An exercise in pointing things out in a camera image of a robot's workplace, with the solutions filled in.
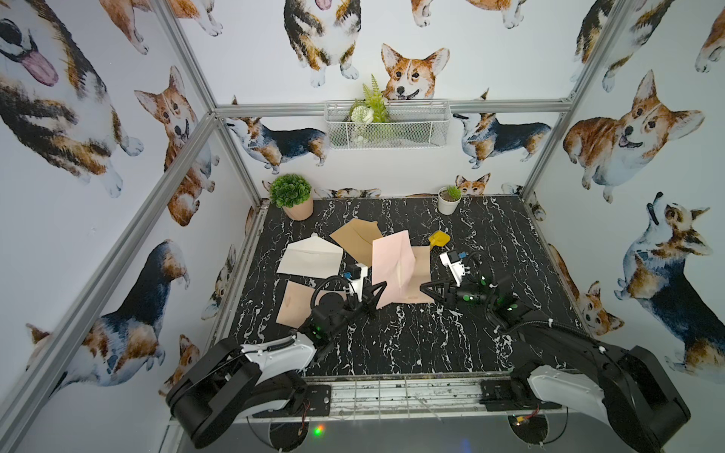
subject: kraft paper envelope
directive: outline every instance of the kraft paper envelope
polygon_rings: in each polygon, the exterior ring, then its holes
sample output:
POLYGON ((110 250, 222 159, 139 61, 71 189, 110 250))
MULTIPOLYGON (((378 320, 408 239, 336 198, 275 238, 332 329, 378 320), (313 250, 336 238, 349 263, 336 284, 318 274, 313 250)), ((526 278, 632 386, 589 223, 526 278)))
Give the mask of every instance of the kraft paper envelope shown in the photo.
MULTIPOLYGON (((314 288, 300 285, 294 281, 288 281, 287 287, 284 290, 284 298, 282 298, 282 306, 279 307, 279 312, 277 313, 277 323, 296 329, 302 327, 302 324, 312 312, 310 309, 310 299, 314 292, 314 288)), ((342 291, 320 291, 315 305, 319 305, 320 298, 327 293, 337 293, 345 297, 345 293, 342 291)))
POLYGON ((368 267, 373 265, 373 241, 383 237, 377 222, 352 219, 330 237, 355 261, 368 267))

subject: envelope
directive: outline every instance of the envelope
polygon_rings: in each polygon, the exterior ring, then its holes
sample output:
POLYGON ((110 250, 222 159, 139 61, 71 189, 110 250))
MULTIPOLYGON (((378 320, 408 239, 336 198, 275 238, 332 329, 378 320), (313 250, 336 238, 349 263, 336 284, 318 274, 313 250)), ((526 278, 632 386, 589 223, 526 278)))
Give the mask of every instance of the envelope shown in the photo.
MULTIPOLYGON (((302 324, 312 312, 310 309, 310 299, 314 292, 314 288, 300 285, 294 281, 288 281, 287 287, 284 290, 284 298, 282 298, 282 306, 279 307, 279 312, 277 312, 277 323, 296 329, 302 327, 302 324)), ((320 298, 327 293, 336 293, 345 297, 343 291, 320 291, 315 305, 319 305, 320 298)))
POLYGON ((330 237, 355 261, 368 267, 373 265, 373 241, 383 237, 377 222, 352 219, 330 237))
POLYGON ((342 249, 313 233, 287 246, 277 273, 327 278, 339 274, 341 262, 342 249))
POLYGON ((391 303, 426 303, 432 300, 420 292, 421 283, 430 281, 431 262, 428 247, 410 246, 407 231, 385 236, 373 242, 372 284, 388 283, 377 308, 391 303))

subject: potted plant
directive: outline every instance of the potted plant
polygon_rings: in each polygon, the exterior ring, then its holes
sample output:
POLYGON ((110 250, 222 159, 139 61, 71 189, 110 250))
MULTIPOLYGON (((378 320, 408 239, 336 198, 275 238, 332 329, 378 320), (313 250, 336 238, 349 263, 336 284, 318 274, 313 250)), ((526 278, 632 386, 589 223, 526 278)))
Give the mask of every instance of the potted plant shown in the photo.
POLYGON ((443 215, 451 215, 455 207, 460 203, 461 192, 456 186, 448 186, 438 191, 438 212, 443 215))
POLYGON ((270 200, 292 220, 312 215, 312 186, 302 176, 289 174, 275 179, 270 186, 270 200))

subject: pink envelope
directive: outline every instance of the pink envelope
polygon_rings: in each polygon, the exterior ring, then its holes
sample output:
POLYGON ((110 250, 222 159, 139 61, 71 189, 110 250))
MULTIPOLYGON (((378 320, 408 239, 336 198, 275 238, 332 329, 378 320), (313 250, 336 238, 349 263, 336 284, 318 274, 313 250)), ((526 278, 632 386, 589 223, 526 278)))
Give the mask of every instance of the pink envelope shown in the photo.
POLYGON ((415 255, 408 232, 400 231, 373 241, 373 285, 388 282, 377 308, 393 302, 404 302, 415 270, 415 255))

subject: dog tongue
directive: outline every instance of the dog tongue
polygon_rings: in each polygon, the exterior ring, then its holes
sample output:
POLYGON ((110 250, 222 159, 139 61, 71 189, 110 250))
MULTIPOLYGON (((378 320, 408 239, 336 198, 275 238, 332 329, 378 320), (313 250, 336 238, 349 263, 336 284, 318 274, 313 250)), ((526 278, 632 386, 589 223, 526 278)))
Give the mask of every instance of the dog tongue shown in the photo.
POLYGON ((332 7, 332 0, 315 0, 315 3, 318 4, 318 7, 323 11, 332 7))
POLYGON ((53 86, 58 81, 58 73, 55 72, 53 65, 36 50, 28 52, 20 60, 20 64, 43 85, 53 86))

